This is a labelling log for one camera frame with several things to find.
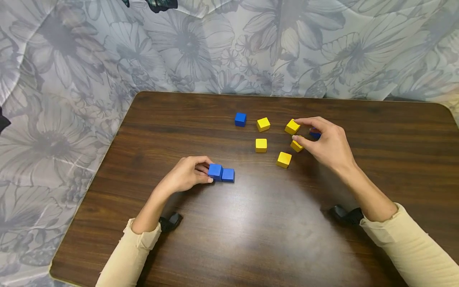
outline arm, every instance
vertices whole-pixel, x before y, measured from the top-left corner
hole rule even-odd
[[[459,266],[427,235],[400,204],[392,202],[354,161],[343,128],[321,118],[302,118],[322,133],[316,142],[294,135],[314,157],[335,172],[359,203],[360,225],[383,248],[411,287],[458,287]]]
[[[182,158],[161,180],[135,219],[130,219],[124,235],[111,254],[97,281],[97,287],[135,286],[161,233],[158,223],[169,197],[186,191],[198,183],[211,183],[208,177],[208,157]]]

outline sleeve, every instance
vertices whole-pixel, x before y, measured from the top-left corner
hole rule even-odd
[[[124,235],[105,264],[96,287],[128,287],[137,284],[146,257],[161,234],[161,225],[158,223],[155,230],[139,235],[131,230],[133,221],[134,218],[129,219]]]
[[[389,255],[410,287],[459,287],[459,266],[396,203],[397,213],[385,222],[360,221],[368,236]]]

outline blue cube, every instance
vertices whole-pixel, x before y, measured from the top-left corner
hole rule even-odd
[[[222,181],[234,182],[234,169],[223,169]]]
[[[309,134],[311,135],[311,137],[315,138],[316,140],[320,139],[320,136],[321,136],[320,133],[309,132]]]
[[[244,113],[237,113],[234,119],[234,124],[237,127],[245,127],[247,121],[247,115]]]
[[[215,181],[222,181],[223,167],[221,164],[211,163],[209,165],[209,175],[210,178],[213,178]]]

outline floral fabric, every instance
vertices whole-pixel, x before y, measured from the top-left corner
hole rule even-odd
[[[48,265],[140,90],[459,114],[457,0],[160,2],[0,0],[0,286],[63,285]]]

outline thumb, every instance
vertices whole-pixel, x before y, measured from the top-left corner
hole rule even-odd
[[[305,139],[304,137],[300,136],[300,135],[293,135],[291,137],[294,141],[296,141],[297,143],[299,143],[302,147],[304,147],[305,149],[307,149],[308,151],[310,150],[310,148],[312,147],[312,145],[314,144],[313,141],[310,141],[310,140],[307,140]]]
[[[207,175],[196,175],[196,183],[213,183],[213,178]]]

